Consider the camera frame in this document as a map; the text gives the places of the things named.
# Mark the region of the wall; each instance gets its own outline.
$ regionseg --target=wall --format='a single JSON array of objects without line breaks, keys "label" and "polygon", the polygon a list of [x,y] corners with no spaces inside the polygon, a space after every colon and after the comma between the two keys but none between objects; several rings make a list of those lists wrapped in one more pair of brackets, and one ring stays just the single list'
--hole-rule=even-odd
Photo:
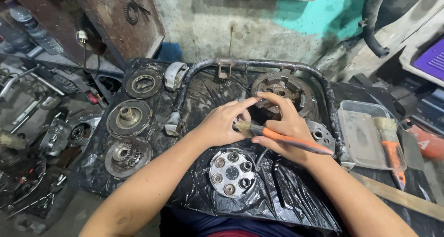
[{"label": "wall", "polygon": [[261,58],[312,64],[360,33],[364,0],[156,0],[182,60]]}]

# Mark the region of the rubber seal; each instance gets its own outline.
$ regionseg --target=rubber seal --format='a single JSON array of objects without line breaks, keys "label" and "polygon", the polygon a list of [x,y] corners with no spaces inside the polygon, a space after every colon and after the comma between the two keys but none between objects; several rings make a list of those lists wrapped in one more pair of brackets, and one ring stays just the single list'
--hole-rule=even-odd
[{"label": "rubber seal", "polygon": [[[134,17],[130,16],[130,9],[134,11]],[[127,3],[125,3],[123,13],[125,14],[125,19],[126,21],[128,21],[129,24],[137,24],[137,21],[139,20],[139,8],[137,7],[137,4],[135,2],[128,1]]]}]

